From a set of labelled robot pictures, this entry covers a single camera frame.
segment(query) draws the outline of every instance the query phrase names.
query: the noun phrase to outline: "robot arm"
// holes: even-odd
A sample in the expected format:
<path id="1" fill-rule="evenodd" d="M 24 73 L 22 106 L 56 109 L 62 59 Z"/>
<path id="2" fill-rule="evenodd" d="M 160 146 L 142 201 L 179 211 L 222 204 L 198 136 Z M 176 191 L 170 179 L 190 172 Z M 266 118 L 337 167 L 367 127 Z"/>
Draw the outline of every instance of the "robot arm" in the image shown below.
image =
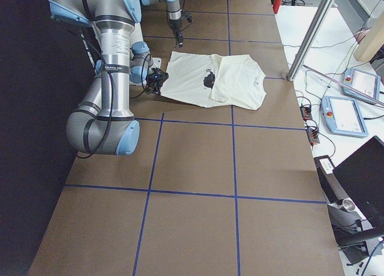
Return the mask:
<path id="1" fill-rule="evenodd" d="M 130 37 L 141 21 L 139 0 L 49 0 L 52 16 L 77 26 L 96 24 L 103 64 L 83 101 L 67 122 L 67 137 L 78 151 L 130 155 L 139 139 L 139 123 L 129 109 L 130 77 L 135 82 L 156 74 L 149 48 Z"/>
<path id="2" fill-rule="evenodd" d="M 141 0 L 144 6 L 151 5 L 158 2 L 166 2 L 167 4 L 167 18 L 168 25 L 173 31 L 173 36 L 176 39 L 176 44 L 179 47 L 183 45 L 182 36 L 182 20 L 186 18 L 188 22 L 192 22 L 192 17 L 187 13 L 183 14 L 180 8 L 180 0 Z"/>

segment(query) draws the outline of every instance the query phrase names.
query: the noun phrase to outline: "black curtain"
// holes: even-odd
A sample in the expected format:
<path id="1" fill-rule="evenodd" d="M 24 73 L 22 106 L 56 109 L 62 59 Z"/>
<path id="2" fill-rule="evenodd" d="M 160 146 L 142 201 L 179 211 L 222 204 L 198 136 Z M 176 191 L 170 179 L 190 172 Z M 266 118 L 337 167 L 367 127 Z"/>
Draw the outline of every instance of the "black curtain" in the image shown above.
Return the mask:
<path id="1" fill-rule="evenodd" d="M 0 275 L 25 275 L 74 160 L 65 123 L 94 72 L 48 0 L 0 0 Z"/>

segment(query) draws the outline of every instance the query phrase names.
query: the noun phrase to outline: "computer monitor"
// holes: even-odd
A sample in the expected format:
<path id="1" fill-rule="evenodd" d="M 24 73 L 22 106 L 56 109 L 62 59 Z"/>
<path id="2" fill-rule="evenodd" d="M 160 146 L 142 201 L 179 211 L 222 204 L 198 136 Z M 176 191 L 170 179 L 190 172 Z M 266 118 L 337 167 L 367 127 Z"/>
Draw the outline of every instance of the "computer monitor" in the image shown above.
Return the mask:
<path id="1" fill-rule="evenodd" d="M 384 143 L 374 136 L 334 169 L 373 227 L 384 224 Z"/>

